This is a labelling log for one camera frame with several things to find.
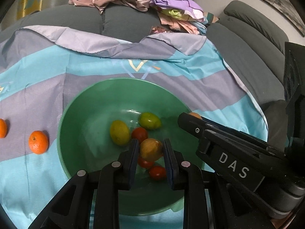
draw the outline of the red tomato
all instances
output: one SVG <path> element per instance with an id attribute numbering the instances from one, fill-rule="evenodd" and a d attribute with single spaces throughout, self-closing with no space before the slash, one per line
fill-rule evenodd
<path id="1" fill-rule="evenodd" d="M 166 178 L 166 170 L 162 166 L 154 166 L 149 170 L 149 176 L 155 181 L 160 181 Z"/>
<path id="2" fill-rule="evenodd" d="M 148 139 L 148 132 L 143 127 L 137 127 L 132 131 L 132 139 L 137 139 L 139 144 Z"/>
<path id="3" fill-rule="evenodd" d="M 138 157 L 138 165 L 140 165 L 142 168 L 150 169 L 154 164 L 155 162 L 147 162 L 140 156 Z"/>

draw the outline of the green lemon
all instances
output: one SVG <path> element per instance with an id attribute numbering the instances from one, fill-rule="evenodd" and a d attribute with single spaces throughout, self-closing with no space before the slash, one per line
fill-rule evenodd
<path id="1" fill-rule="evenodd" d="M 149 112 L 140 114 L 139 124 L 141 127 L 148 130 L 154 130 L 162 126 L 159 117 Z"/>
<path id="2" fill-rule="evenodd" d="M 123 121 L 116 120 L 111 123 L 110 136 L 116 145 L 123 146 L 129 142 L 130 131 Z"/>

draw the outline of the blue fabric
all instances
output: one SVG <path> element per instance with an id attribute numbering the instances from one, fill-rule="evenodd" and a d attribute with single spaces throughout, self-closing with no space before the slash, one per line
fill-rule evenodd
<path id="1" fill-rule="evenodd" d="M 206 34 L 206 27 L 205 27 L 205 24 L 204 23 L 201 23 L 201 22 L 196 22 L 196 21 L 193 21 L 193 22 L 190 22 L 193 26 L 197 27 L 197 29 L 199 30 L 200 32 L 200 35 L 205 35 Z"/>

